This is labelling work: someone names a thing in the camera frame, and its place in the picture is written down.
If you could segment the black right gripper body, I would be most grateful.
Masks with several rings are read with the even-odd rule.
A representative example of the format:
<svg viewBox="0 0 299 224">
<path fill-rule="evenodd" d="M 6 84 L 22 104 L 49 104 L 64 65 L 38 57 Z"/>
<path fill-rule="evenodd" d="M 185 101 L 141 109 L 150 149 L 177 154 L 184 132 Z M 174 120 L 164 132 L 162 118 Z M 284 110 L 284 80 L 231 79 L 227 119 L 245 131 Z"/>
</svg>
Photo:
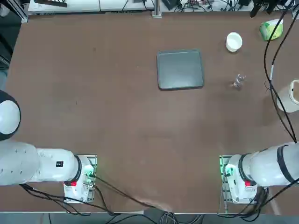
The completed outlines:
<svg viewBox="0 0 299 224">
<path fill-rule="evenodd" d="M 277 4 L 279 4 L 280 0 L 256 0 L 255 4 L 260 5 L 260 9 L 262 6 L 266 6 L 266 12 L 271 14 Z"/>
</svg>

